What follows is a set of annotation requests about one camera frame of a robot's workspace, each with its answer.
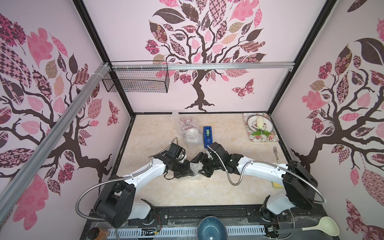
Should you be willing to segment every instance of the black wire basket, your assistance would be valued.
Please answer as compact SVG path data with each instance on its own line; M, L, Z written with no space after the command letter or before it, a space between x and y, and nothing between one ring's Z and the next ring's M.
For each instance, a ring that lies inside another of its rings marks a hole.
M112 66L103 83L108 92L167 93L169 87L168 64L166 61L148 60L153 66L127 65Z

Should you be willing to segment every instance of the plate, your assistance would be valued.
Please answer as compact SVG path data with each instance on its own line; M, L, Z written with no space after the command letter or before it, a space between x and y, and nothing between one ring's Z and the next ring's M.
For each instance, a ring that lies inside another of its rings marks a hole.
M268 118L266 117L263 117L263 116L259 116L259 115L254 115L254 116L251 116L248 118L248 121L247 121L247 124L248 124L248 127L253 131L253 132L256 132L257 131L257 128L256 128L256 119L258 117L262 117L264 119L264 127L263 127L263 131L267 130L268 132L272 132L273 131L273 124L271 122L271 120L269 120Z

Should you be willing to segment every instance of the beige marble surface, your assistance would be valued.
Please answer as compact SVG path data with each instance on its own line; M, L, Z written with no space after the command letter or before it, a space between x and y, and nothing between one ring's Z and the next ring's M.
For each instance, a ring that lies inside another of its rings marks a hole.
M255 160L276 163L273 146L277 146L280 162L286 162L279 143L256 143L249 140L242 114L180 116L193 117L201 126L201 131L203 126L211 126L214 142L221 144L229 154L238 153ZM178 135L177 126L170 117L168 114L136 116L118 176L129 174L147 164L149 155L163 150L176 136L179 145L185 148L188 160L206 151L203 145L189 149ZM233 182L239 179L239 175L230 176ZM280 190L273 188L270 181L249 175L244 176L240 185L232 186L226 173L216 170L211 178L199 175L166 180L159 176L136 192L136 198L144 198L156 206L261 204L267 195Z

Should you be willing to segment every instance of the jar lid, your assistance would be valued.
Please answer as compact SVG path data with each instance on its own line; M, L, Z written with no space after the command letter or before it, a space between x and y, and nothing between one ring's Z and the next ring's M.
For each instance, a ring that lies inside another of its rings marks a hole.
M100 229L97 228L97 227L94 227L94 228L91 228L88 233L87 233L87 237L90 239L90 240L93 240L95 238L97 238L97 236L99 235L100 233Z

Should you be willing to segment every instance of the fork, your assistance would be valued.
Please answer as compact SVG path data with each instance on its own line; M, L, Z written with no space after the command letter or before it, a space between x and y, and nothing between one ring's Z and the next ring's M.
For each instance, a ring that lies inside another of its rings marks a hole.
M279 158L277 157L277 147L273 147L273 153L276 155L277 164L280 164Z

